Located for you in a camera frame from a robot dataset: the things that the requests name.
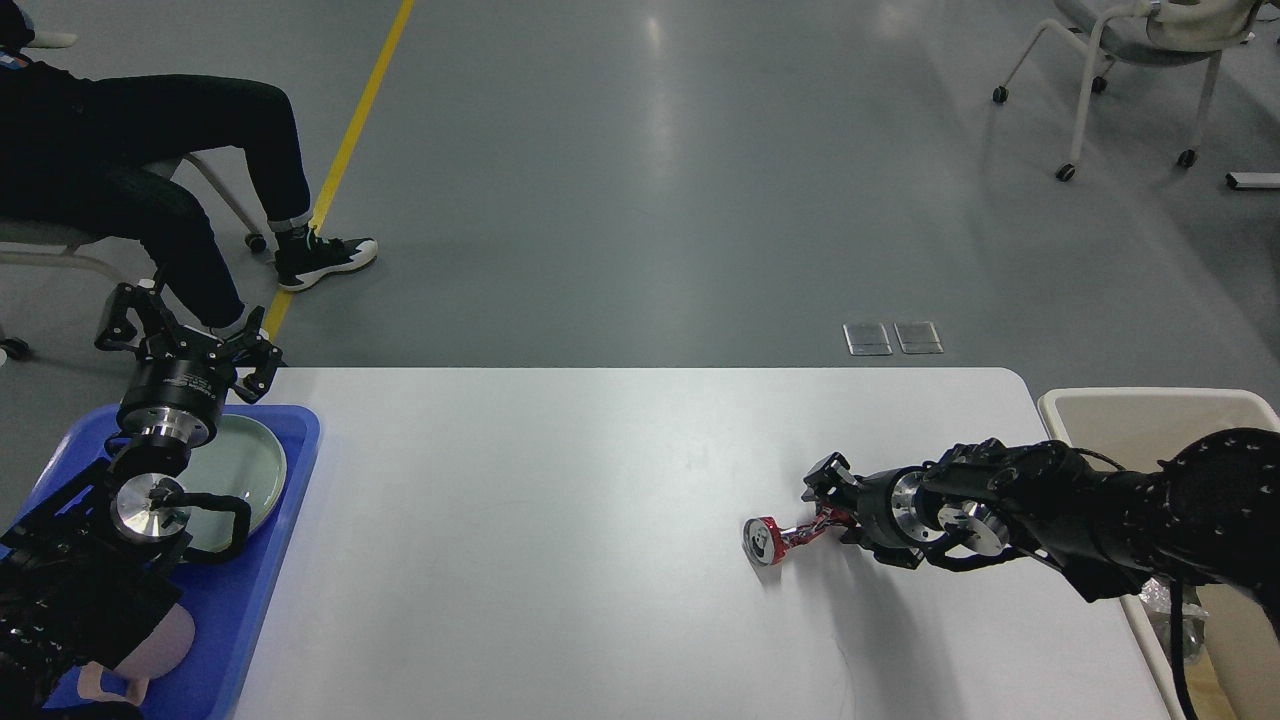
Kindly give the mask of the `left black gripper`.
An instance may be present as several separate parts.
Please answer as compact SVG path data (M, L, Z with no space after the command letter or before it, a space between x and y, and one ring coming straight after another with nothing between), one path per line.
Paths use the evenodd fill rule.
M204 446L218 434L229 389L257 404L283 366L283 350L247 318L206 352L206 336L178 322L155 288L119 283L95 336L101 351L132 352L138 366L118 409L128 436L164 436Z

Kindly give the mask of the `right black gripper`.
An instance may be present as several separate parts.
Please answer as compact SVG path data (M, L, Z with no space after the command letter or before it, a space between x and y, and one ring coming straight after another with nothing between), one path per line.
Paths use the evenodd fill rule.
M916 491L924 468L909 466L861 477L850 471L841 452L818 461L803 478L803 502L854 511L838 538L841 544L869 551L877 562L914 570L924 561L929 530L916 512Z

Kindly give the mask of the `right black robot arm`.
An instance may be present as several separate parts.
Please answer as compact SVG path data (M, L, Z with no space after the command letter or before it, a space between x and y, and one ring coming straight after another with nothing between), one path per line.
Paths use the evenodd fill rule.
M1276 432L1217 430L1151 473L1103 471L1097 457L1059 439L991 438L860 477L832 454L804 479L814 518L772 530L765 561L840 527L845 544L896 568L972 571L1029 557L1087 601L1135 594L1155 577L1175 597L1225 584L1277 624Z

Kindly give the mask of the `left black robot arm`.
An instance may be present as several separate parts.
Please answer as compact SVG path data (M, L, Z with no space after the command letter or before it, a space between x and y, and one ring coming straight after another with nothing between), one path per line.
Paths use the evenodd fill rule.
M51 708L61 678L90 662L115 666L160 628L180 588L179 562L241 555L250 503L186 489L192 452L218 434L227 396L255 404L282 351L262 307L228 338L179 323L159 284L109 295L95 346L137 366L104 454L4 534L1 692L5 719L137 719L123 702Z

